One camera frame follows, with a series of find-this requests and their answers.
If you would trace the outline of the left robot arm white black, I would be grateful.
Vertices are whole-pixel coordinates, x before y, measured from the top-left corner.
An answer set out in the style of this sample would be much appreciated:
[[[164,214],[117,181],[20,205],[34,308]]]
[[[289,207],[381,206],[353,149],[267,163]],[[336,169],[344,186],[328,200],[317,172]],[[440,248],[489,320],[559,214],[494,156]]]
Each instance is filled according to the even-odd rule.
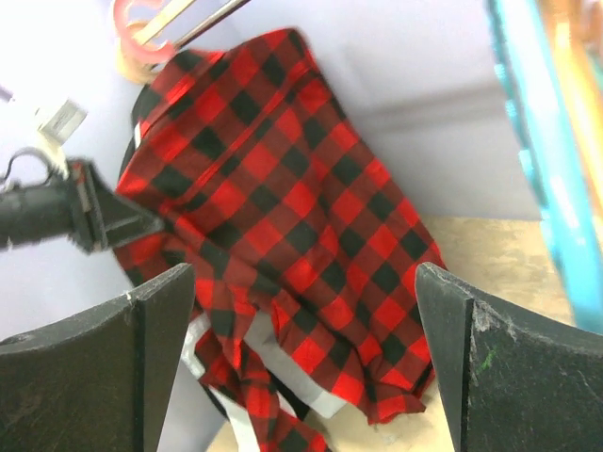
[[[34,156],[46,179],[25,186],[10,178],[19,157]],[[1,176],[1,249],[68,237],[86,254],[122,247],[164,229],[164,221],[111,190],[87,158],[70,158],[66,172],[47,152],[26,147],[8,161]]]

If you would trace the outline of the pink plastic hanger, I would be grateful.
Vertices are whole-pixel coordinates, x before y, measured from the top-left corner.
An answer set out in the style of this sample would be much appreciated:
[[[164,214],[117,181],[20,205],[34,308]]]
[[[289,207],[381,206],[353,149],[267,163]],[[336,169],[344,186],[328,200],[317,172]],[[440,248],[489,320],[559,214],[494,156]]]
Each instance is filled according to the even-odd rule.
[[[180,1],[163,5],[162,1],[114,1],[111,13],[122,52],[143,64],[159,64],[175,55],[172,43],[164,41],[152,44],[158,36],[181,12]],[[129,11],[134,5],[157,9],[158,13],[147,23],[130,20]]]

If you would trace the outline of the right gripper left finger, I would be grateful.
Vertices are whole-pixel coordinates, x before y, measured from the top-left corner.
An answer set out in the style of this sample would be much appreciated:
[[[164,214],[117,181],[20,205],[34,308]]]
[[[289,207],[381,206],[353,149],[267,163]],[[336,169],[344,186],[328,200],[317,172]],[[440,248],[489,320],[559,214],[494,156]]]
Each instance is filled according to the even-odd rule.
[[[4,451],[155,451],[194,300],[180,264],[1,343]]]

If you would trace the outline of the red black plaid shirt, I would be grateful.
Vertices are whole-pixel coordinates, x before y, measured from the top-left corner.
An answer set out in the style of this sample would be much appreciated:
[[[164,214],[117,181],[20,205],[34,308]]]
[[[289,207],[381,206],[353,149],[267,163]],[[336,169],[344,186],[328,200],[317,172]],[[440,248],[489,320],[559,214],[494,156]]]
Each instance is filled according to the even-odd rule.
[[[424,411],[415,279],[439,249],[297,30],[177,54],[133,123],[117,190],[164,228],[115,255],[136,285],[192,266],[181,359],[240,450],[327,449],[307,381],[371,424]]]

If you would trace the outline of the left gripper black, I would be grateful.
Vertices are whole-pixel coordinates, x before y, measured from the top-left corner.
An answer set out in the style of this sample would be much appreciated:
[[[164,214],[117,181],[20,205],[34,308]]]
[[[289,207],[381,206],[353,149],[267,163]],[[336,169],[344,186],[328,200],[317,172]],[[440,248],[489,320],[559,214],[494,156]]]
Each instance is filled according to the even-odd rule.
[[[72,241],[84,252],[116,249],[164,229],[154,213],[112,191],[92,161],[69,159]]]

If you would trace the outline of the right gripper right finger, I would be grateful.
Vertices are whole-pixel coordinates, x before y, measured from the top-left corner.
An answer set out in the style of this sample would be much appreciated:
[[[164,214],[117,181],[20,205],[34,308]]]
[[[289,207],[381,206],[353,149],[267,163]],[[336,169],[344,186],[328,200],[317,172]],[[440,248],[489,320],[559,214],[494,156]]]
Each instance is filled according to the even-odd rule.
[[[599,451],[602,337],[416,270],[418,310],[457,451]]]

